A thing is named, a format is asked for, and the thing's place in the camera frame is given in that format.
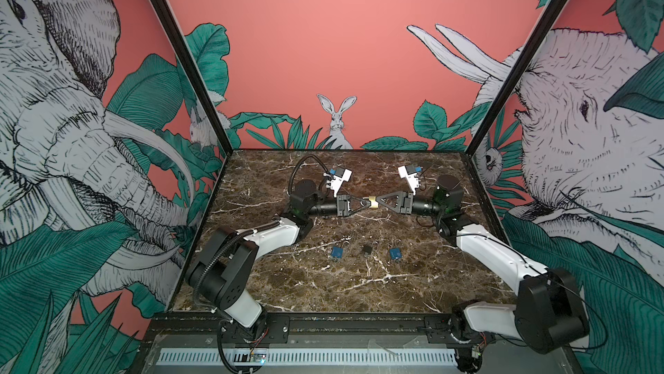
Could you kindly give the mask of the brass padlock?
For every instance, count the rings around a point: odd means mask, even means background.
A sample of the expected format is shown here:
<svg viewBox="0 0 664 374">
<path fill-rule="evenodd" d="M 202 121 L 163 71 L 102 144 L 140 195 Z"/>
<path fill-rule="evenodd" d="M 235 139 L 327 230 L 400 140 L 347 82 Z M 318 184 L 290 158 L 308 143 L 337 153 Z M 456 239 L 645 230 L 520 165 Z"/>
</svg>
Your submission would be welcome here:
<svg viewBox="0 0 664 374">
<path fill-rule="evenodd" d="M 375 197 L 365 197 L 362 199 L 362 203 L 369 209 L 377 209 L 379 207 L 379 203 L 376 201 Z"/>
</svg>

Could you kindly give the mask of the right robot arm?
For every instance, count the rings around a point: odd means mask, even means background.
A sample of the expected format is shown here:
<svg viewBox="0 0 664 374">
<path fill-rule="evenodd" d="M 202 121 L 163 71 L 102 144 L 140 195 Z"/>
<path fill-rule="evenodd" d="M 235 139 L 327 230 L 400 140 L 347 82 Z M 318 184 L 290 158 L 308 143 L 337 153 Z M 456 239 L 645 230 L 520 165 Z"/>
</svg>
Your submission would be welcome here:
<svg viewBox="0 0 664 374">
<path fill-rule="evenodd" d="M 516 296 L 514 305 L 470 301 L 458 306 L 451 319 L 457 342 L 470 341 L 475 332 L 497 334 L 546 354 L 589 335 L 588 314 L 570 272 L 524 256 L 476 223 L 463 211 L 464 190 L 456 177 L 439 176 L 430 197 L 416 194 L 417 175 L 406 180 L 410 191 L 379 195 L 373 202 L 401 215 L 430 218 L 442 239 L 477 259 Z"/>
</svg>

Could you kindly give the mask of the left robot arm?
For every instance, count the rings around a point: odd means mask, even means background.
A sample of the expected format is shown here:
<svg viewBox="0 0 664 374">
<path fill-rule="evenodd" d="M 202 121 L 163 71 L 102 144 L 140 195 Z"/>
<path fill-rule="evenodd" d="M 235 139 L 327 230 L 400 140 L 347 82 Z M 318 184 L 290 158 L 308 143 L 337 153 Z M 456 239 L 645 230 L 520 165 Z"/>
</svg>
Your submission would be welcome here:
<svg viewBox="0 0 664 374">
<path fill-rule="evenodd" d="M 350 194 L 330 197 L 313 181 L 300 181 L 285 209 L 266 223 L 244 230 L 227 226 L 215 230 L 185 273 L 193 303 L 225 315 L 247 331 L 259 331 L 266 325 L 266 312 L 247 291 L 257 260 L 304 240 L 316 217 L 347 218 L 370 206 L 367 199 Z"/>
</svg>

